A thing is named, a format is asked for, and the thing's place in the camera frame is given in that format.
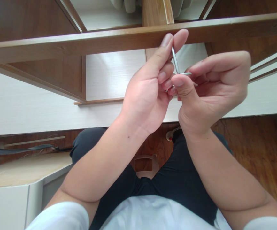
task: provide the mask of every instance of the black pants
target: black pants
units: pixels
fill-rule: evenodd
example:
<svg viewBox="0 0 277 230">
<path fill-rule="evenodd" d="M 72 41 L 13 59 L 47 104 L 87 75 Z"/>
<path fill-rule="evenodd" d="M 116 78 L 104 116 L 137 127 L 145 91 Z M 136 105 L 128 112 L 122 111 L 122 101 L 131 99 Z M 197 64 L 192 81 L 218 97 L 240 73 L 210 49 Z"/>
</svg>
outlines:
<svg viewBox="0 0 277 230">
<path fill-rule="evenodd" d="M 105 131 L 106 128 L 89 128 L 79 133 L 70 153 L 73 164 L 97 144 Z M 215 134 L 231 152 L 225 138 L 219 133 Z M 170 158 L 152 180 L 146 177 L 139 179 L 131 165 L 125 168 L 100 200 L 90 229 L 99 229 L 112 211 L 125 199 L 141 195 L 158 195 L 172 199 L 211 225 L 214 224 L 217 207 L 203 186 L 181 129 L 173 134 L 173 143 Z"/>
</svg>

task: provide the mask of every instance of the fingernail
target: fingernail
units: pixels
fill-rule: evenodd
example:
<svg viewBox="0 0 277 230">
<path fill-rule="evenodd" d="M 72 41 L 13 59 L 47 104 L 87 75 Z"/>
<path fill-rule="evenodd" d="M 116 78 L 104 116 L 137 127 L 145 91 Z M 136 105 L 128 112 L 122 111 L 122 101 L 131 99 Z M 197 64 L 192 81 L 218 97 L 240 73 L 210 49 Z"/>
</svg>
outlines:
<svg viewBox="0 0 277 230">
<path fill-rule="evenodd" d="M 165 89 L 169 89 L 171 86 L 172 86 L 171 80 L 168 80 L 168 81 L 166 81 L 166 82 L 164 83 Z"/>
<path fill-rule="evenodd" d="M 162 46 L 162 47 L 168 46 L 168 44 L 172 38 L 173 38 L 172 34 L 166 34 L 165 37 L 163 38 L 163 41 L 160 46 Z"/>
<path fill-rule="evenodd" d="M 158 74 L 158 82 L 161 84 L 163 83 L 164 79 L 166 78 L 166 73 L 165 71 L 162 71 Z"/>
<path fill-rule="evenodd" d="M 184 82 L 181 79 L 175 79 L 174 80 L 174 85 L 176 87 L 180 87 L 180 86 L 184 85 Z"/>
<path fill-rule="evenodd" d="M 176 94 L 176 93 L 177 93 L 177 90 L 176 90 L 176 88 L 173 86 L 173 87 L 171 88 L 170 92 L 171 92 L 172 94 Z"/>
</svg>

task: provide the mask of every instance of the allen key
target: allen key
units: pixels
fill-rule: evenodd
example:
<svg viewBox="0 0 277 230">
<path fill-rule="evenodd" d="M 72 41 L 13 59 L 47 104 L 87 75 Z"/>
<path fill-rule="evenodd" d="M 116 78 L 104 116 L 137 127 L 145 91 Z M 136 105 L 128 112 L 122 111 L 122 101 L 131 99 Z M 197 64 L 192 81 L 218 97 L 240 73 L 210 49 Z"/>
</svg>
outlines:
<svg viewBox="0 0 277 230">
<path fill-rule="evenodd" d="M 191 75 L 192 73 L 191 72 L 188 72 L 188 73 L 180 73 L 180 70 L 179 70 L 179 67 L 178 67 L 178 62 L 177 62 L 177 57 L 176 57 L 176 54 L 174 52 L 174 48 L 172 47 L 171 49 L 172 53 L 173 53 L 173 62 L 174 62 L 174 65 L 176 67 L 176 71 L 177 71 L 177 74 L 184 74 L 184 75 Z"/>
</svg>

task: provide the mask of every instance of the white cabinet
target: white cabinet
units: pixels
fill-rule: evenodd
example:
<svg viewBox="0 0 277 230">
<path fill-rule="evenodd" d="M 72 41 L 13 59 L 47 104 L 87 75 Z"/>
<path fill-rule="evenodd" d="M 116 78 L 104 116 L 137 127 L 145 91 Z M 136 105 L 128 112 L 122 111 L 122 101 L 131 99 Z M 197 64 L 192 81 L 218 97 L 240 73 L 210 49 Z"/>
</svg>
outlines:
<svg viewBox="0 0 277 230">
<path fill-rule="evenodd" d="M 69 153 L 0 165 L 0 229 L 25 229 L 48 204 L 71 167 Z"/>
</svg>

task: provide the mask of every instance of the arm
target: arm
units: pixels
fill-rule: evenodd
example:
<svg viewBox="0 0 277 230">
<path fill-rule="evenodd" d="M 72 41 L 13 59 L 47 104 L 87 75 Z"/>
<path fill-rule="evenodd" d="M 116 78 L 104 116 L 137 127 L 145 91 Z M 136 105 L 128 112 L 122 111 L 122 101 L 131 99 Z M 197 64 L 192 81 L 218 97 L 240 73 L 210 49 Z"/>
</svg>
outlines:
<svg viewBox="0 0 277 230">
<path fill-rule="evenodd" d="M 91 223 L 100 198 L 120 176 L 148 135 L 119 115 L 98 144 L 70 170 L 47 207 L 62 201 L 80 203 L 87 210 Z"/>
<path fill-rule="evenodd" d="M 130 80 L 118 118 L 96 146 L 70 170 L 47 207 L 63 201 L 77 202 L 85 207 L 89 223 L 92 223 L 99 200 L 148 135 L 163 122 L 172 99 L 166 93 L 171 87 L 170 77 L 174 70 L 168 59 L 172 45 L 180 50 L 187 36 L 187 30 L 180 30 L 174 36 L 167 34 L 164 37 L 155 54 Z"/>
<path fill-rule="evenodd" d="M 185 138 L 208 194 L 233 230 L 243 229 L 258 217 L 277 217 L 274 198 L 235 160 L 211 130 L 195 137 L 185 132 Z"/>
<path fill-rule="evenodd" d="M 212 55 L 186 72 L 192 72 L 191 78 L 176 75 L 172 83 L 182 101 L 179 121 L 187 146 L 208 194 L 234 230 L 258 217 L 277 217 L 277 202 L 210 129 L 245 99 L 250 55 L 243 51 Z"/>
</svg>

